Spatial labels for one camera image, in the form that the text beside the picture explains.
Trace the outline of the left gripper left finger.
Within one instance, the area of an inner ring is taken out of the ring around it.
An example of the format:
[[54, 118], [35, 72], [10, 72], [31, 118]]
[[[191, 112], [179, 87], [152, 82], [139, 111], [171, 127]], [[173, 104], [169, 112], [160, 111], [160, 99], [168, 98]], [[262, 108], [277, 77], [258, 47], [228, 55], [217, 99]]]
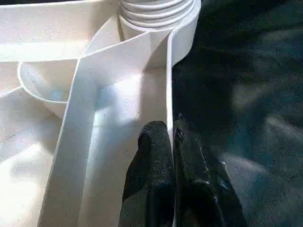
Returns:
[[167, 126], [144, 125], [125, 178], [121, 227], [170, 227], [175, 212], [175, 172]]

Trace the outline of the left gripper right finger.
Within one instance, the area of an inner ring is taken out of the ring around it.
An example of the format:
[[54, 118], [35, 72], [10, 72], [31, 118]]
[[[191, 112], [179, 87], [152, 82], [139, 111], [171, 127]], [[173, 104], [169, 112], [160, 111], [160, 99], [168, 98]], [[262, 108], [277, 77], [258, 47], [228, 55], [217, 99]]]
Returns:
[[174, 122], [177, 227], [246, 227], [224, 164], [182, 115]]

